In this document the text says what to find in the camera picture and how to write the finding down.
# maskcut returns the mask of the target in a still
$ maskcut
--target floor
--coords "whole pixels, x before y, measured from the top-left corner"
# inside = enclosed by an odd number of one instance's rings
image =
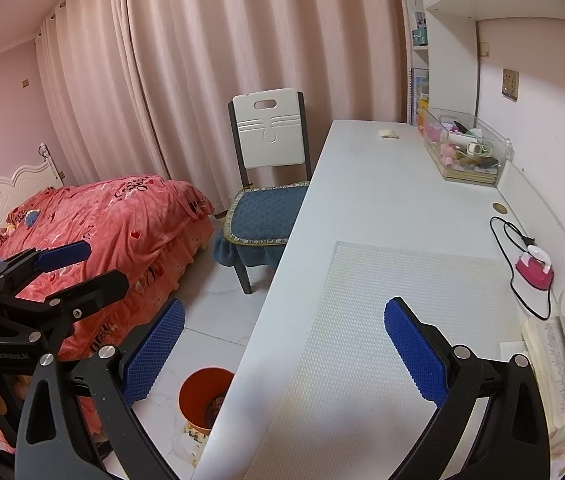
[[[145,400],[133,407],[160,453],[181,480],[189,480],[202,447],[185,433],[178,409],[181,384],[195,370],[221,367],[236,371],[256,325],[274,272],[269,267],[248,269],[254,292],[243,293],[232,267],[218,265],[211,246],[198,251],[180,280],[178,298],[186,311],[185,329]],[[127,478],[112,454],[107,469]]]

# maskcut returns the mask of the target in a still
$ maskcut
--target blue gripper pad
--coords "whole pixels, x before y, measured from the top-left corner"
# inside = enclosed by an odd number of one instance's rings
[[[122,397],[125,404],[131,406],[137,400],[149,395],[160,370],[184,330],[184,306],[182,301],[172,300],[164,309],[133,357],[123,371]]]
[[[446,368],[398,298],[387,303],[385,329],[421,396],[440,408],[449,393]]]
[[[84,262],[89,259],[89,256],[91,256],[91,245],[81,240],[40,253],[34,263],[34,268],[41,272],[51,272],[78,262]]]

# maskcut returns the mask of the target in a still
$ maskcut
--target wall outlet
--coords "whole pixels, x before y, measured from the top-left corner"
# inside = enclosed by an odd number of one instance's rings
[[[502,71],[502,95],[518,100],[518,86],[520,85],[520,73],[516,70],[505,68]]]

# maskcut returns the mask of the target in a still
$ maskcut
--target chair handle hole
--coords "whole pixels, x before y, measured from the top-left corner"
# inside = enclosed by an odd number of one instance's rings
[[[278,103],[275,99],[266,99],[264,101],[256,101],[254,103],[254,108],[256,110],[265,110],[267,108],[275,108],[277,105]]]

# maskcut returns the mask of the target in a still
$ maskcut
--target white headboard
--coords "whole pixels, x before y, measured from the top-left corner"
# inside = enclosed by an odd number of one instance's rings
[[[45,144],[38,152],[43,158],[39,166],[21,166],[12,177],[0,176],[0,228],[6,227],[9,212],[46,187],[59,188],[62,180]]]

